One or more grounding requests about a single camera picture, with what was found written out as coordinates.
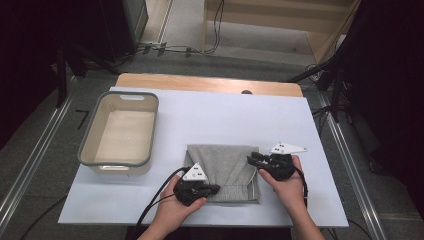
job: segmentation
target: black cable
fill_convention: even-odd
[[[146,208],[144,209],[143,213],[141,214],[140,218],[137,221],[137,224],[135,225],[133,232],[131,233],[131,237],[130,239],[134,239],[134,234],[137,232],[137,229],[141,226],[141,222],[143,221],[144,217],[146,217],[147,213],[149,212],[149,210],[158,202],[162,201],[163,199],[167,198],[163,198],[160,199],[159,201],[155,202],[155,199],[159,196],[159,194],[162,192],[163,188],[166,186],[166,184],[168,184],[168,182],[171,180],[172,177],[174,177],[175,174],[177,174],[180,171],[184,171],[187,172],[188,170],[190,170],[190,167],[182,167],[179,168],[177,170],[175,170],[166,180],[165,182],[162,184],[162,186],[159,188],[159,190],[156,192],[155,196],[152,198],[152,201],[150,201],[150,203],[146,206]]]
[[[317,122],[318,132],[320,131],[320,126],[321,126],[321,122],[322,122],[322,116],[324,116],[328,112],[329,112],[329,110],[323,110],[323,111],[319,112],[319,114],[317,113],[316,116],[314,116],[314,120],[318,118],[318,122]]]
[[[318,109],[316,109],[316,108],[311,108],[310,110],[312,111],[312,113],[314,113],[314,112],[317,112],[317,111],[321,111],[321,110],[322,110],[322,108],[318,108]]]
[[[361,225],[359,225],[358,223],[356,223],[355,221],[353,221],[353,220],[350,220],[349,218],[347,219],[347,221],[348,222],[351,222],[351,223],[353,223],[353,224],[355,224],[357,227],[359,227],[368,237],[369,237],[369,239],[371,239],[372,240],[372,237],[371,237],[371,235],[368,233],[368,231],[367,230],[365,230],[365,228],[363,228]]]
[[[29,232],[35,227],[35,225],[37,225],[37,223],[44,217],[46,216],[52,209],[54,209],[57,205],[59,205],[60,203],[62,203],[66,198],[68,197],[68,193],[65,193],[65,195],[63,197],[61,197],[59,200],[57,200],[53,205],[51,205],[46,211],[44,211],[43,214],[41,214],[25,231],[25,233],[22,235],[22,237],[20,238],[21,240],[26,239],[26,237],[28,236]]]
[[[319,128],[318,128],[318,136],[319,136],[319,137],[321,137],[322,129],[324,128],[325,121],[327,120],[328,115],[330,114],[330,111],[326,111],[326,112],[324,112],[324,113],[325,113],[324,120],[321,122],[321,117],[322,117],[322,115],[321,115],[321,116],[319,117],[319,121],[318,121],[318,123],[320,124],[320,125],[319,125]]]
[[[309,68],[310,68],[310,67],[312,67],[312,66],[316,66],[316,64],[309,64],[308,66],[306,66],[306,67],[305,67],[305,72],[306,72],[306,71],[308,71],[308,70],[309,70]],[[311,77],[312,77],[313,75],[317,76],[317,77],[318,77],[318,79],[319,79],[319,72],[318,72],[318,73],[316,73],[316,74],[312,74],[312,75],[308,76],[309,81],[311,81],[311,82],[312,82],[312,83],[316,86],[316,85],[317,85],[317,81],[318,81],[318,79],[317,79],[317,80],[312,79]]]
[[[224,5],[225,5],[225,2],[224,2],[224,0],[222,0],[220,2],[219,6],[218,6],[218,9],[216,10],[215,18],[214,18],[214,21],[213,21],[214,30],[215,30],[215,44],[214,44],[212,49],[205,51],[205,53],[207,52],[207,54],[214,53],[215,50],[218,48],[219,43],[221,41],[221,22],[222,22],[222,14],[224,12]],[[219,9],[221,9],[221,15],[219,17],[219,24],[218,24],[218,30],[217,30],[216,29],[216,19],[217,19],[217,16],[218,16]]]
[[[121,65],[123,65],[124,63],[126,63],[132,56],[135,56],[137,53],[134,54],[130,54],[124,57],[120,57],[117,58],[116,60],[120,60],[123,59],[121,62],[116,63],[115,65],[111,65],[111,67],[113,68],[117,68],[120,67]],[[100,66],[99,64],[97,64],[96,62],[84,62],[87,65],[88,69],[92,69],[92,70],[97,70],[97,69],[103,69],[102,66]]]
[[[326,228],[325,230],[327,230],[327,231],[328,231],[328,233],[331,235],[331,237],[332,237],[334,240],[337,240],[336,236],[334,236],[334,234],[331,232],[331,229],[330,229],[330,228]]]
[[[204,52],[202,52],[202,51],[200,51],[196,48],[193,48],[193,47],[190,47],[190,46],[184,46],[184,45],[168,46],[168,47],[161,47],[161,48],[150,48],[150,49],[156,50],[156,51],[187,53],[187,51],[168,50],[167,48],[189,48],[189,49],[194,50],[191,53],[197,53],[197,54],[202,54],[202,55],[213,54],[215,52],[215,50],[218,48],[219,43],[221,42],[221,23],[222,23],[222,14],[224,12],[224,4],[225,4],[224,0],[221,0],[220,4],[218,6],[218,9],[216,10],[216,13],[215,13],[215,18],[214,18],[215,43],[214,43],[214,46],[212,47],[212,49],[205,50]],[[218,14],[219,14],[220,11],[221,11],[221,14],[220,14],[220,17],[219,17],[219,23],[218,23],[218,29],[217,29],[216,24],[217,24]]]
[[[294,169],[296,170],[296,172],[299,174],[300,178],[302,179],[303,201],[305,202],[305,206],[308,207],[308,184],[306,184],[305,175],[303,174],[303,172],[299,168],[294,167]]]
[[[315,110],[314,112],[312,112],[312,115],[316,115],[316,114],[321,113],[323,111],[329,111],[330,109],[331,109],[330,106],[325,106],[325,107],[322,107],[322,108],[320,108],[320,109]]]
[[[333,234],[334,234],[334,239],[339,240],[339,237],[337,237],[336,229],[332,228],[332,230],[333,230]]]
[[[159,202],[162,202],[162,200],[165,200],[165,199],[167,199],[167,198],[170,198],[170,197],[172,197],[172,196],[175,196],[175,194],[176,194],[176,193],[171,194],[171,195],[169,195],[169,196],[166,196],[166,197],[163,197],[163,198],[161,198],[161,199],[157,200],[155,203],[153,203],[153,204],[152,204],[152,207],[153,207],[154,205],[158,204]]]

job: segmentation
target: wooden table edge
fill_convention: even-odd
[[[115,86],[224,93],[250,91],[257,95],[303,97],[296,83],[168,74],[124,73],[118,77]]]

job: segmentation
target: metal rail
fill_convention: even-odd
[[[43,159],[44,153],[46,152],[50,142],[52,141],[56,130],[58,129],[62,119],[69,108],[71,103],[73,93],[78,86],[78,79],[72,77],[70,79],[70,88],[68,97],[65,99],[65,102],[62,104],[62,107],[55,109],[52,116],[50,117],[49,122],[47,123],[46,128],[44,129],[40,139],[32,150],[30,156],[28,157],[24,167],[7,193],[6,197],[1,202],[0,207],[0,238],[6,230],[7,224],[12,218],[13,213],[20,200],[22,199],[29,183],[31,182],[32,177],[34,176],[38,165]]]
[[[329,100],[323,94],[320,94],[320,101],[323,107],[330,105]],[[375,240],[385,240],[387,239],[387,236],[374,208],[374,204],[367,192],[365,184],[362,181],[361,175],[358,172],[354,157],[352,156],[343,136],[343,131],[340,128],[340,125],[334,121],[331,114],[329,114],[327,121],[330,125],[334,140],[337,143],[337,147],[339,148],[343,163],[358,199],[359,206],[361,207],[362,214],[364,215],[365,222],[368,225],[371,237]]]

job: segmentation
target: folded towel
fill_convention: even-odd
[[[188,145],[185,165],[199,163],[209,184],[221,186],[209,202],[259,202],[257,169],[247,163],[247,156],[258,147],[233,145]]]

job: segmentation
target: white tabletop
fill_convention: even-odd
[[[183,166],[188,144],[258,146],[278,142],[307,147],[299,153],[308,183],[308,211],[320,227],[348,226],[305,98],[141,88],[155,93],[159,112],[151,169],[143,175],[98,174],[81,165],[59,223],[135,225],[166,178]],[[184,226],[292,226],[272,188],[259,176],[260,203],[206,203]],[[152,221],[156,207],[143,223]]]

